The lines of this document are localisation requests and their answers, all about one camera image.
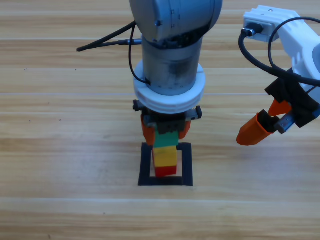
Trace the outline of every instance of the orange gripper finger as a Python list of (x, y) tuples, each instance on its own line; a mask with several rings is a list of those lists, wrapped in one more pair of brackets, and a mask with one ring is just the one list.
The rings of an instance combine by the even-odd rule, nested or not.
[(260, 143), (268, 137), (272, 132), (268, 132), (258, 122), (258, 113), (250, 121), (248, 121), (239, 132), (236, 142), (242, 146), (251, 146)]
[(142, 124), (142, 131), (143, 131), (143, 136), (146, 140), (146, 144), (149, 146), (153, 146), (156, 141), (156, 130), (153, 127), (147, 127), (144, 124), (144, 118), (141, 115), (141, 124)]
[(281, 114), (287, 114), (292, 110), (291, 105), (287, 101), (283, 101), (279, 103), (277, 100), (274, 100), (270, 109), (269, 115), (270, 116), (278, 116)]
[(187, 134), (190, 130), (190, 127), (191, 127), (191, 121), (186, 121), (185, 126), (184, 126), (184, 130), (179, 132), (179, 139), (180, 140), (184, 139), (187, 136)]

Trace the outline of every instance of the red block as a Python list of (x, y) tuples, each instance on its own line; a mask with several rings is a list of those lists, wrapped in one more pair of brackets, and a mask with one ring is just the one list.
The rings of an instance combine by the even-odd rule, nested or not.
[(164, 166), (155, 168), (155, 176), (157, 178), (177, 174), (177, 166)]

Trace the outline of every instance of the white bracket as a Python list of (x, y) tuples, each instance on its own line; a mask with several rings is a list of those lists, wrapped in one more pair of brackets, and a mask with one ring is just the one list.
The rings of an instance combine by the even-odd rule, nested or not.
[[(263, 32), (256, 34), (252, 39), (269, 42), (273, 31), (284, 21), (300, 17), (292, 10), (270, 6), (261, 6), (244, 14), (244, 26), (249, 23), (258, 23), (263, 26)], [(290, 56), (292, 69), (296, 74), (305, 78), (320, 80), (320, 37), (309, 27), (304, 20), (292, 21), (279, 29), (274, 41), (279, 38), (285, 52)], [(311, 87), (302, 84), (305, 91)], [(311, 92), (310, 96), (320, 103), (320, 88)]]

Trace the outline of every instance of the yellow block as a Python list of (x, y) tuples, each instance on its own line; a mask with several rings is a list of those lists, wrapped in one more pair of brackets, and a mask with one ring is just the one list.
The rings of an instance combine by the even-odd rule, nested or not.
[(153, 160), (156, 168), (177, 166), (177, 158), (176, 146), (153, 148)]

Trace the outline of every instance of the gray cylindrical joint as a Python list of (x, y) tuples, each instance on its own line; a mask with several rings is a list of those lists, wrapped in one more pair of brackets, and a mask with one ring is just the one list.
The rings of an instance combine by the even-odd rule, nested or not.
[(159, 49), (142, 38), (143, 73), (149, 88), (161, 95), (175, 96), (189, 91), (196, 82), (202, 38), (178, 49)]

